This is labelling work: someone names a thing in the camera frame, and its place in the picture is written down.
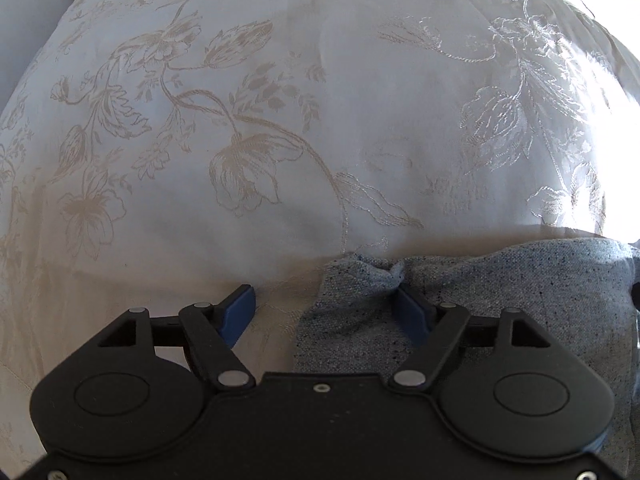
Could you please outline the cream floral embroidered bedspread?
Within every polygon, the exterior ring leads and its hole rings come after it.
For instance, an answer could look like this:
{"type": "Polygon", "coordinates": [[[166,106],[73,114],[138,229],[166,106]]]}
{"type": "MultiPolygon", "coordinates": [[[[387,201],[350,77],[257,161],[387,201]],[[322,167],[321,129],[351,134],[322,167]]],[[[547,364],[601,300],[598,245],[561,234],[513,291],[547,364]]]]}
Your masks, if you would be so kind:
{"type": "Polygon", "coordinates": [[[74,0],[1,109],[1,468],[120,312],[254,285],[286,370],[323,266],[639,238],[639,0],[74,0]]]}

